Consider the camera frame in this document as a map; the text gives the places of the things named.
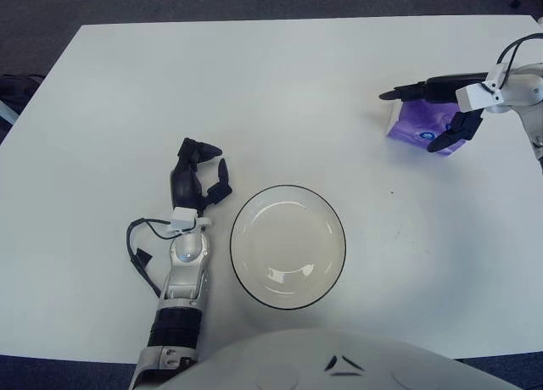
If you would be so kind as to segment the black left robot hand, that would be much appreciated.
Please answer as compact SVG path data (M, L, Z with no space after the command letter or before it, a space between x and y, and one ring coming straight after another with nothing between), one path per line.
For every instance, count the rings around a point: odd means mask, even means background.
M199 217L211 204L217 204L232 193L225 159L218 164L218 182L203 194L197 176L198 164L222 156L222 150L216 146L185 138L178 151L178 161L170 175L171 201L173 208L195 209Z

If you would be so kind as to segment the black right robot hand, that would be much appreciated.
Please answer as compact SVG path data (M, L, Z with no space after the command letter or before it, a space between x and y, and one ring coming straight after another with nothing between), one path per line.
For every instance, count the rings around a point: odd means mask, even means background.
M430 153L452 154L464 142L472 140L482 122L480 109L460 111L456 90L481 82L485 77L484 72L435 76L380 94L383 101L400 102L388 136Z

